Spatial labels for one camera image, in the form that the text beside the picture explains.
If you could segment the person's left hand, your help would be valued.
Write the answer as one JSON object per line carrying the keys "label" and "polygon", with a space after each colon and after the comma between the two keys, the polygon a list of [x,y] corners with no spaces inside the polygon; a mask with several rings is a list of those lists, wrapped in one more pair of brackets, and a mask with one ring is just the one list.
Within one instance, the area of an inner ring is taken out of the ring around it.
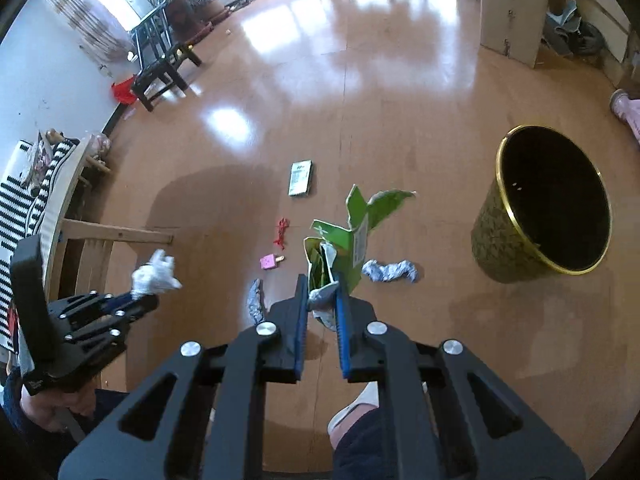
{"label": "person's left hand", "polygon": [[78,391],[65,392],[49,389],[30,394],[25,386],[21,390],[21,409],[26,417],[40,428],[49,432],[63,432],[67,428],[62,411],[91,417],[96,409],[96,387],[88,382]]}

